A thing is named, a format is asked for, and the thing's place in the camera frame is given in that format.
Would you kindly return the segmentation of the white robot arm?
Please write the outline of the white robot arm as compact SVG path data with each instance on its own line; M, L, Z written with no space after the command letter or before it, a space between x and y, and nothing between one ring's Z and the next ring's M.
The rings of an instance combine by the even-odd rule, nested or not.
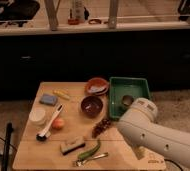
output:
M157 114L151 100L137 98L120 117L117 130L128 145L144 146L190 168L190 133L156 124Z

